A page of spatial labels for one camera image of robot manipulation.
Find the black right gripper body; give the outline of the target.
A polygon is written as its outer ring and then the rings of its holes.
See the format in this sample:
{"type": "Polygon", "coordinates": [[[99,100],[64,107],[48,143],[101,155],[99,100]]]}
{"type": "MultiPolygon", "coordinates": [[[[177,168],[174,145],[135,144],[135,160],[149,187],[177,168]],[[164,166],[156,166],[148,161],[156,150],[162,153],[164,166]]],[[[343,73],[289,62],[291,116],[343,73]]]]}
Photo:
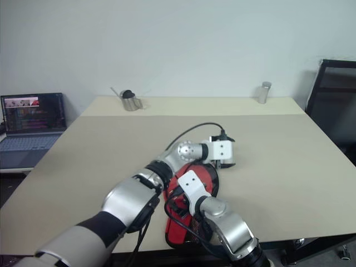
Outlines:
{"type": "Polygon", "coordinates": [[[177,197],[172,200],[172,211],[180,218],[189,214],[189,205],[184,197],[177,197]]]}

